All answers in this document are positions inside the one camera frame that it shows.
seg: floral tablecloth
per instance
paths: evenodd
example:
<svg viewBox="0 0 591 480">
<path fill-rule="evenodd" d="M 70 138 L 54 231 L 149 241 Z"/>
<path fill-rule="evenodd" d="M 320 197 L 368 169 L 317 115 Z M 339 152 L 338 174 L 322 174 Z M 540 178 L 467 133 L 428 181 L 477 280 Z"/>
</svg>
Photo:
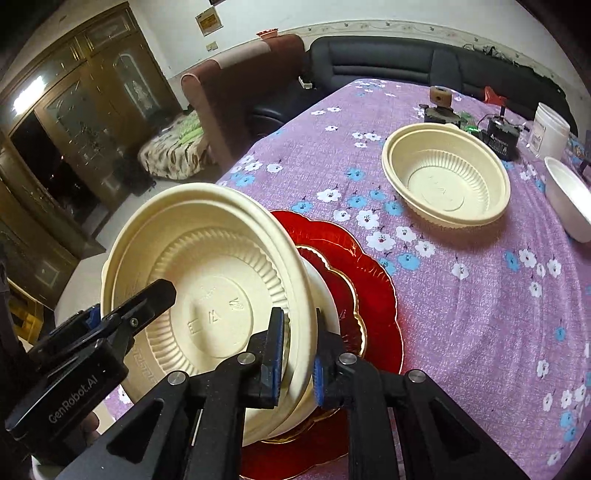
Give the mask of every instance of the floral tablecloth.
<svg viewBox="0 0 591 480">
<path fill-rule="evenodd" d="M 218 183 L 354 235 L 396 287 L 404 371 L 425 370 L 533 480 L 549 480 L 591 417 L 591 248 L 561 227 L 526 134 L 522 159 L 504 163 L 512 192 L 500 220 L 452 231 L 410 212 L 381 151 L 391 132 L 423 121 L 419 103 L 428 87 L 357 80 L 260 140 Z M 476 120 L 498 110 L 460 94 L 454 108 Z M 129 403 L 121 388 L 107 399 L 116 417 Z M 347 468 L 339 459 L 300 478 L 346 479 Z"/>
</svg>

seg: cabinet door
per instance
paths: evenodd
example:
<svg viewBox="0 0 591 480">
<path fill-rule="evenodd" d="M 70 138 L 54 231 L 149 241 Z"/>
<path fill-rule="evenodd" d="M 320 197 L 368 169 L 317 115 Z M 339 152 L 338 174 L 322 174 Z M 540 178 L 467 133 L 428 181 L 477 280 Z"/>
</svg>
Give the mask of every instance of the cabinet door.
<svg viewBox="0 0 591 480">
<path fill-rule="evenodd" d="M 0 133 L 0 178 L 20 204 L 45 230 L 76 258 L 105 251 L 96 240 L 82 231 L 35 178 L 12 144 Z"/>
<path fill-rule="evenodd" d="M 162 126 L 163 118 L 180 112 L 140 33 L 113 42 L 89 64 L 123 119 L 119 135 L 132 155 Z"/>
<path fill-rule="evenodd" d="M 94 82 L 87 65 L 58 83 L 35 107 L 35 114 L 76 174 L 110 211 L 129 191 L 118 180 L 125 149 L 113 134 L 121 117 Z"/>
<path fill-rule="evenodd" d="M 33 220 L 2 182 L 0 244 L 8 257 L 10 280 L 54 309 L 78 260 Z"/>
</svg>

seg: white plastic container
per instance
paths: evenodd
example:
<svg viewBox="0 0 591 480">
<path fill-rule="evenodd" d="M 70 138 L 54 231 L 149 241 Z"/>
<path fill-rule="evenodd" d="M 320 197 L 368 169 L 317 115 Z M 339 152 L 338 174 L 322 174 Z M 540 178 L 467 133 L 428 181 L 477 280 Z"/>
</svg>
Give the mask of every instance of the white plastic container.
<svg viewBox="0 0 591 480">
<path fill-rule="evenodd" d="M 569 139 L 570 125 L 544 103 L 538 104 L 530 135 L 530 149 L 541 158 L 560 159 Z"/>
<path fill-rule="evenodd" d="M 156 278 L 173 282 L 177 300 L 135 337 L 125 357 L 123 386 L 131 399 L 171 371 L 210 371 L 243 351 L 278 306 L 288 320 L 279 406 L 247 410 L 243 443 L 278 430 L 310 382 L 317 341 L 312 289 L 327 290 L 310 278 L 281 224 L 232 189 L 206 183 L 168 189 L 143 204 L 117 237 L 102 272 L 102 314 Z M 335 317 L 334 306 L 318 306 Z"/>
<path fill-rule="evenodd" d="M 382 167 L 413 210 L 447 228 L 494 222 L 511 195 L 499 158 L 455 125 L 421 123 L 399 128 L 384 144 Z"/>
<path fill-rule="evenodd" d="M 548 169 L 546 197 L 566 232 L 577 242 L 591 242 L 591 192 L 576 174 L 555 158 Z"/>
</svg>

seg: red decorative plate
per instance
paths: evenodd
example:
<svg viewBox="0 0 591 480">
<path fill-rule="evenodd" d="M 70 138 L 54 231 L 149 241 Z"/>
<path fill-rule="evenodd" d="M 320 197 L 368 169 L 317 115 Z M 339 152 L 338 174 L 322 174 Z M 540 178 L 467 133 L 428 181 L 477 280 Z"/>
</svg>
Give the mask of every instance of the red decorative plate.
<svg viewBox="0 0 591 480">
<path fill-rule="evenodd" d="M 318 256 L 300 248 L 300 254 L 320 272 L 335 297 L 341 335 L 348 349 L 364 350 L 365 358 L 377 368 L 394 373 L 402 370 L 404 347 L 397 323 L 397 298 L 389 275 L 369 255 L 363 253 L 355 238 L 339 225 L 322 220 L 310 220 L 286 210 L 272 214 L 279 220 L 298 246 L 308 246 L 326 259 L 330 268 L 342 272 L 357 293 L 358 314 L 366 327 L 366 345 L 359 344 L 359 329 L 352 322 L 343 322 L 353 312 L 343 311 L 350 305 L 346 290 L 335 286 L 339 282 L 334 272 L 322 268 Z M 317 409 L 311 417 L 318 415 Z M 256 442 L 242 449 L 242 476 L 256 480 L 285 480 L 293 478 L 315 465 L 330 462 L 347 454 L 349 446 L 347 415 L 338 411 L 313 421 L 288 443 Z"/>
</svg>

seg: label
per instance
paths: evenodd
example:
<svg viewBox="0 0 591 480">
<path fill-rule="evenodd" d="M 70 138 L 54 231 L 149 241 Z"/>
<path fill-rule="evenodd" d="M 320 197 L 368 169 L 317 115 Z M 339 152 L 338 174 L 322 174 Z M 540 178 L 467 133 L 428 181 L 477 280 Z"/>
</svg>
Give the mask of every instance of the label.
<svg viewBox="0 0 591 480">
<path fill-rule="evenodd" d="M 540 146 L 542 144 L 542 140 L 544 139 L 545 132 L 546 127 L 544 127 L 538 122 L 534 122 L 534 126 L 531 129 L 530 145 L 531 148 L 536 150 L 536 152 L 540 151 Z"/>
<path fill-rule="evenodd" d="M 98 384 L 98 380 L 94 375 L 89 376 L 86 379 L 86 383 L 80 384 L 78 390 L 72 392 L 70 396 L 61 402 L 61 407 L 58 408 L 55 412 L 50 413 L 48 416 L 50 423 L 57 423 L 57 421 L 62 418 L 66 413 L 73 408 L 81 399 L 84 397 L 89 391 L 91 391 L 92 387 Z"/>
</svg>

